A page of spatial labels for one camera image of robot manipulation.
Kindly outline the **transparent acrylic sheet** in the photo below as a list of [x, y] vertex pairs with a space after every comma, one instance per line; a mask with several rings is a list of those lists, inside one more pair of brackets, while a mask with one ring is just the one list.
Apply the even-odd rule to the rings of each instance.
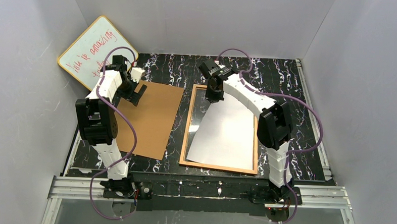
[[192, 141], [194, 136], [199, 129], [201, 121], [203, 120], [208, 108], [211, 103], [205, 98], [206, 88], [205, 87], [197, 87], [195, 89], [194, 98], [191, 99], [193, 101], [193, 106], [190, 114], [189, 125], [188, 125], [188, 134], [187, 134], [187, 144], [186, 144], [186, 152], [185, 152], [185, 160], [188, 161], [187, 155], [189, 153]]

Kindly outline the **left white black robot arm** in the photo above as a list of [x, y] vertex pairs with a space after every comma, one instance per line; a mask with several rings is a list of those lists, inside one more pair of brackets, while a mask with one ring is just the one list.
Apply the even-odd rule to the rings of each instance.
[[111, 64], [100, 72], [91, 93], [75, 103], [80, 136], [98, 152], [110, 180], [124, 179], [129, 173], [116, 142], [119, 129], [115, 116], [119, 111], [113, 104], [114, 98], [121, 97], [137, 106], [147, 89], [142, 85], [136, 90], [144, 69], [128, 65], [126, 57], [114, 55]]

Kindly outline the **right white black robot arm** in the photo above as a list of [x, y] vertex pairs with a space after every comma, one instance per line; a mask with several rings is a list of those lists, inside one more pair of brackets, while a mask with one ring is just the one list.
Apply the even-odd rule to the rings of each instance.
[[278, 104], [246, 81], [236, 69], [220, 66], [213, 59], [202, 62], [198, 69], [207, 82], [205, 98], [210, 103], [223, 101], [224, 94], [238, 100], [257, 118], [256, 135], [269, 155], [269, 181], [276, 188], [291, 186], [287, 152], [293, 131], [289, 105]]

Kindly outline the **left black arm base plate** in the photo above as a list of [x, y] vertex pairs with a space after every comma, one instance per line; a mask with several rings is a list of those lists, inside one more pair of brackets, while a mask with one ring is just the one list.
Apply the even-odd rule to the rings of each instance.
[[151, 182], [135, 182], [130, 179], [107, 180], [100, 182], [104, 188], [103, 197], [149, 200], [153, 195], [153, 184]]

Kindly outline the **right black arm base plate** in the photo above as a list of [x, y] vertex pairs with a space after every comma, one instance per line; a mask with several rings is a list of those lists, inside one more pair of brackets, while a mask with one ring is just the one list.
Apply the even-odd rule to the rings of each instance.
[[270, 187], [255, 185], [251, 186], [247, 195], [249, 201], [254, 204], [272, 203], [283, 206], [284, 203], [288, 204], [288, 200], [290, 200], [290, 204], [295, 204], [297, 202], [298, 205], [301, 205], [303, 200], [300, 188], [294, 186], [292, 187], [292, 190], [295, 195], [286, 186], [276, 189], [276, 186]]

